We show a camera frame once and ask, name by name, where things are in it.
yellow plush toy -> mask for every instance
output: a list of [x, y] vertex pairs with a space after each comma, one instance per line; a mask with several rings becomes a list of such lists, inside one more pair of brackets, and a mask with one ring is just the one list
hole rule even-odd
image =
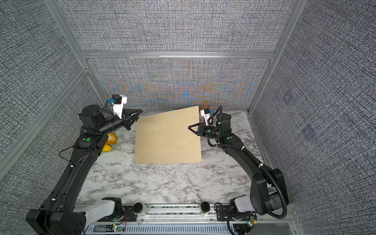
[[109, 151], [111, 151], [112, 147], [110, 146], [110, 144], [116, 144], [116, 141], [117, 141], [117, 137], [114, 133], [110, 133], [107, 135], [108, 135], [108, 139], [102, 150], [102, 152], [105, 152], [105, 153], [108, 153]]

wooden board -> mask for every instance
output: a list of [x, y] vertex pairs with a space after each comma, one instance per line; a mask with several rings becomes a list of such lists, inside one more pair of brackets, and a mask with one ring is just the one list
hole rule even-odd
[[136, 122], [135, 163], [201, 162], [200, 137], [188, 130], [197, 123], [198, 106], [140, 117]]

marble countertop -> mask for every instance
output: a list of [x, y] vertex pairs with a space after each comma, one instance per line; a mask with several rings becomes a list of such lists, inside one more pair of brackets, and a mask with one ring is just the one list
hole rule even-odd
[[[232, 116], [232, 132], [263, 161], [246, 112], [226, 113]], [[119, 197], [122, 203], [228, 203], [250, 191], [251, 181], [245, 171], [223, 150], [208, 146], [206, 138], [201, 138], [201, 163], [135, 164], [135, 126], [131, 131], [119, 131], [119, 144], [98, 157], [77, 204], [92, 204], [103, 197]]]

aluminum frame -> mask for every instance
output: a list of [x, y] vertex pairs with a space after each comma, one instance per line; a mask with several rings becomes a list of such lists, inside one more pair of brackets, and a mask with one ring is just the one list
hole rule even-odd
[[285, 49], [287, 41], [290, 38], [291, 33], [295, 27], [296, 22], [298, 21], [300, 14], [306, 4], [307, 0], [296, 0], [293, 9], [291, 10], [290, 16], [286, 22], [285, 28], [282, 31], [281, 37], [275, 49], [275, 56], [267, 65], [264, 75], [260, 80], [256, 91], [252, 97], [251, 103], [249, 104], [248, 112], [252, 113], [256, 108], [258, 101], [261, 98], [261, 95], [270, 79], [271, 74], [273, 73], [274, 68], [276, 67], [278, 60]]
[[274, 52], [122, 52], [122, 51], [81, 51], [87, 58], [220, 58], [220, 59], [273, 59]]
[[0, 180], [8, 170], [16, 163], [21, 154], [26, 150], [33, 139], [43, 129], [44, 125], [55, 114], [60, 105], [65, 101], [68, 95], [73, 91], [81, 79], [88, 73], [86, 68], [82, 68], [60, 91], [55, 99], [47, 105], [39, 117], [29, 126], [25, 133], [17, 140], [16, 143], [0, 159]]
[[253, 116], [250, 113], [247, 113], [247, 118], [248, 118], [249, 124], [251, 125], [253, 135], [256, 138], [256, 141], [257, 141], [257, 144], [258, 144], [258, 147], [259, 147], [259, 150], [260, 150], [260, 155], [261, 155], [262, 159], [264, 160], [264, 163], [267, 164], [270, 168], [273, 169], [273, 166], [270, 162], [268, 153], [266, 152], [266, 148], [264, 146], [264, 143], [262, 141], [260, 133], [257, 129], [256, 123], [253, 119]]
[[68, 44], [72, 48], [73, 53], [77, 57], [77, 60], [80, 62], [82, 68], [86, 68], [89, 70], [89, 80], [92, 84], [95, 92], [98, 94], [99, 98], [101, 99], [102, 103], [104, 104], [106, 100], [108, 99], [105, 90], [101, 86], [97, 76], [95, 76], [94, 71], [90, 67], [90, 65], [87, 63], [87, 61], [83, 58], [81, 54], [81, 47], [78, 44], [76, 37], [73, 35], [73, 32], [65, 19], [65, 16], [63, 12], [60, 9], [59, 4], [56, 2], [56, 0], [44, 0], [44, 3], [47, 5], [48, 9], [50, 10], [50, 13], [52, 14], [53, 18], [55, 19], [56, 23], [58, 24], [61, 32], [65, 36], [66, 40], [68, 41]]
[[[133, 206], [134, 204], [123, 204], [123, 206]], [[147, 206], [147, 215], [137, 217], [136, 222], [127, 222], [127, 224], [226, 224], [226, 221], [217, 221], [217, 216], [213, 208], [214, 203], [210, 204], [210, 213], [206, 216], [200, 214], [200, 204], [145, 204]], [[76, 204], [76, 208], [87, 205]], [[275, 211], [281, 214], [282, 209]], [[295, 212], [294, 205], [290, 203], [287, 206], [286, 218], [280, 220], [268, 214], [258, 215], [257, 223], [292, 223], [299, 224], [299, 218]], [[96, 222], [95, 224], [105, 224], [106, 222]], [[244, 221], [231, 221], [233, 223], [244, 223]]]

